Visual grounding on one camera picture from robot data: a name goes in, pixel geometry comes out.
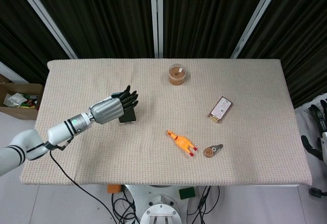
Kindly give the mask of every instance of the silver robotic hand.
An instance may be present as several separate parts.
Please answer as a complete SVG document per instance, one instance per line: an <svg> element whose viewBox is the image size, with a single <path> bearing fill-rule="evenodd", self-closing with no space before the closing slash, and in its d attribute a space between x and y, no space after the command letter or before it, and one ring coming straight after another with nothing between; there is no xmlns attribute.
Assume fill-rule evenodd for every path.
<svg viewBox="0 0 327 224"><path fill-rule="evenodd" d="M92 105L88 112L76 115L50 128L48 141L45 143L35 129L19 133L8 147L0 150L0 176L22 165L25 159L38 159L49 150L56 148L64 150L75 136L89 128L93 122L103 125L124 115L125 111L137 105L137 96L136 91L130 93L130 86L127 86L117 98L109 96ZM58 145L64 141L67 141L65 145Z"/></svg>

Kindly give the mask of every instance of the rubber chicken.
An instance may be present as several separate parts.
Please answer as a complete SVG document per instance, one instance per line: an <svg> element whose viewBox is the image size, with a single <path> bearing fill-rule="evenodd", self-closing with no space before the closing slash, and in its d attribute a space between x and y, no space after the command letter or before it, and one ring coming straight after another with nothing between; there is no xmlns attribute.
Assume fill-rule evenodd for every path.
<svg viewBox="0 0 327 224"><path fill-rule="evenodd" d="M188 140L186 137L183 136L177 136L172 131L167 131L167 134L174 139L177 146L179 146L181 149L183 149L185 152L187 152L189 155L193 156L194 154L190 151L190 147L194 149L194 151L197 150L197 148L191 143L190 140Z"/></svg>

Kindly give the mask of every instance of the robotic hand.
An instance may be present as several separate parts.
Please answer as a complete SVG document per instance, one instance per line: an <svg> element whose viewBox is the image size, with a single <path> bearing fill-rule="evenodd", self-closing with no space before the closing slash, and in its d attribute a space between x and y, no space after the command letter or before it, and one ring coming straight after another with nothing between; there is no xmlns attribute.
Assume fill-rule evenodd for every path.
<svg viewBox="0 0 327 224"><path fill-rule="evenodd" d="M85 131L93 122L103 125L114 120L124 112L134 108L137 101L136 91L130 93L130 86L117 98L108 98L90 106L88 112L76 115L48 130L48 141L43 142L35 129L16 135L9 146L0 150L0 176L22 165L25 159L35 160L53 149L64 150L71 140Z"/></svg>

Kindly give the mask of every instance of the black curtain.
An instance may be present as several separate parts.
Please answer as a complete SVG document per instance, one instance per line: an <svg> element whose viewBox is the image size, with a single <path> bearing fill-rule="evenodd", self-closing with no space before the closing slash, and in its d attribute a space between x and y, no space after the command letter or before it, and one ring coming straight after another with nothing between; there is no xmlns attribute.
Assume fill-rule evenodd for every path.
<svg viewBox="0 0 327 224"><path fill-rule="evenodd" d="M260 0L163 0L165 58L230 58Z"/></svg>
<svg viewBox="0 0 327 224"><path fill-rule="evenodd" d="M0 0L0 61L30 83L44 84L46 63L67 59L26 0Z"/></svg>
<svg viewBox="0 0 327 224"><path fill-rule="evenodd" d="M41 0L79 58L152 58L151 0Z"/></svg>
<svg viewBox="0 0 327 224"><path fill-rule="evenodd" d="M327 0L272 0L239 58L278 58L294 107L327 92Z"/></svg>

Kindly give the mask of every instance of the textured fabric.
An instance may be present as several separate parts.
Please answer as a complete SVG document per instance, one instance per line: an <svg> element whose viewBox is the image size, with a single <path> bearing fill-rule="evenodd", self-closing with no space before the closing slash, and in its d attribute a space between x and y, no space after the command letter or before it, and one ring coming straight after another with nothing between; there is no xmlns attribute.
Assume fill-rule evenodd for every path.
<svg viewBox="0 0 327 224"><path fill-rule="evenodd" d="M68 56L26 0L0 0L0 61L30 83L45 84L46 63Z"/></svg>
<svg viewBox="0 0 327 224"><path fill-rule="evenodd" d="M272 0L239 58L278 58L294 107L327 92L327 0Z"/></svg>
<svg viewBox="0 0 327 224"><path fill-rule="evenodd" d="M168 68L184 65L181 86ZM86 59L48 63L36 129L47 130L128 84L139 93L137 121L94 124L54 157L81 184L311 184L295 114L279 60ZM233 102L221 123L208 114L221 96ZM166 135L199 149L191 157ZM224 144L214 157L203 150ZM71 184L49 154L27 162L25 184Z"/></svg>
<svg viewBox="0 0 327 224"><path fill-rule="evenodd" d="M152 58L151 0L41 0L79 58Z"/></svg>
<svg viewBox="0 0 327 224"><path fill-rule="evenodd" d="M163 0L165 58L230 58L260 0Z"/></svg>

